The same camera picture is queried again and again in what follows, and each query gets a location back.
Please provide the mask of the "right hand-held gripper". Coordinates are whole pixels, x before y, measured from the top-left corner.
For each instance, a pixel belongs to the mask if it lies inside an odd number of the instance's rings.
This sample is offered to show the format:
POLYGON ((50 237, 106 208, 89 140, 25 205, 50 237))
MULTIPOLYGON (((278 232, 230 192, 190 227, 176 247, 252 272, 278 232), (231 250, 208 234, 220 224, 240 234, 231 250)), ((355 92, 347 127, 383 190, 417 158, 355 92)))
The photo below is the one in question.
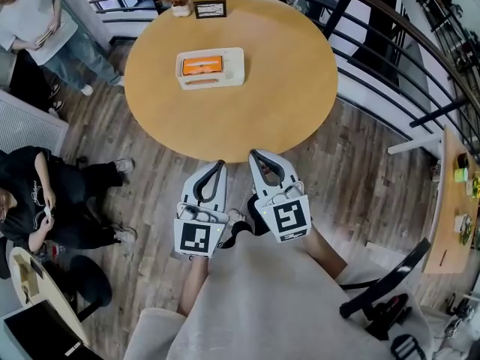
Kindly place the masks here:
POLYGON ((279 243, 299 239, 311 231, 308 195, 294 166, 273 152, 252 149, 248 163, 259 199, 254 203, 279 243))

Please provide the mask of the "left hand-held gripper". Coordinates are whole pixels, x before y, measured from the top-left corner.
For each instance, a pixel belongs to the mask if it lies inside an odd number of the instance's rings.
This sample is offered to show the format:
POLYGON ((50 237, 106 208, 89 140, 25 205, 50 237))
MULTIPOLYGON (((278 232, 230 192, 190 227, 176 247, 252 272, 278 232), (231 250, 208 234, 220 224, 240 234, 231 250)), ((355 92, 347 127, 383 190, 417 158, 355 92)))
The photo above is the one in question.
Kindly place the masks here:
POLYGON ((177 253, 212 257, 228 224, 228 215, 222 213, 226 196, 227 166, 223 160, 207 163, 185 181, 183 202, 178 203, 174 220, 177 253))

